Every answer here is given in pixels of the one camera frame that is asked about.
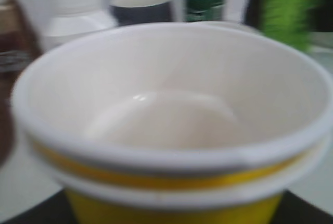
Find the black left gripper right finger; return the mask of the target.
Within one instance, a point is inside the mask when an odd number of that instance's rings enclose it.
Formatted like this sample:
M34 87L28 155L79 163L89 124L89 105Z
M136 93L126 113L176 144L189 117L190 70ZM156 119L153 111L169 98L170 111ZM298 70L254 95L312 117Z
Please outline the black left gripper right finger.
M332 215L287 191L278 206L272 224L332 224Z

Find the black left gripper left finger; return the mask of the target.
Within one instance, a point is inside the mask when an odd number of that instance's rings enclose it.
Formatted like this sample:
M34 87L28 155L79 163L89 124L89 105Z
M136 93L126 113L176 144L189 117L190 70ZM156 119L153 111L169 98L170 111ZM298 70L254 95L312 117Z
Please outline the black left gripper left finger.
M78 223L64 190L52 197L13 217L4 224L76 224Z

